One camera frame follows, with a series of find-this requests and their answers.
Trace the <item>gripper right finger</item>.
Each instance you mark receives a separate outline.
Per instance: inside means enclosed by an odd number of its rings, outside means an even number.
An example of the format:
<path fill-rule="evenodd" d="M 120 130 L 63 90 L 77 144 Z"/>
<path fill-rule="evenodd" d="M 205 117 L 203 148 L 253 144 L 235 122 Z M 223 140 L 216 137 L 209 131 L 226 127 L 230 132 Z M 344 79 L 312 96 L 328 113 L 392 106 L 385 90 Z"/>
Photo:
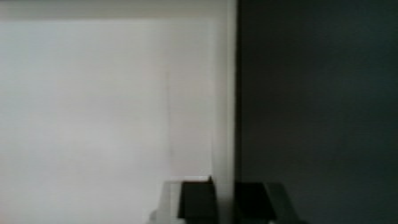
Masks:
<path fill-rule="evenodd" d="M 235 224 L 305 224 L 281 183 L 237 184 Z"/>

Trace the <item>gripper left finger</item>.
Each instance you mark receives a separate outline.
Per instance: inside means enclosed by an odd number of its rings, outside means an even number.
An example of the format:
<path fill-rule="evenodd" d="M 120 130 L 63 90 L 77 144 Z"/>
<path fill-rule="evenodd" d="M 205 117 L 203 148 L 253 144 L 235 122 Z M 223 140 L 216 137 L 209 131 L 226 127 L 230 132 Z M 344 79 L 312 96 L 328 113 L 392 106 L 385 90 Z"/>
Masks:
<path fill-rule="evenodd" d="M 148 224 L 219 224 L 214 179 L 168 181 Z"/>

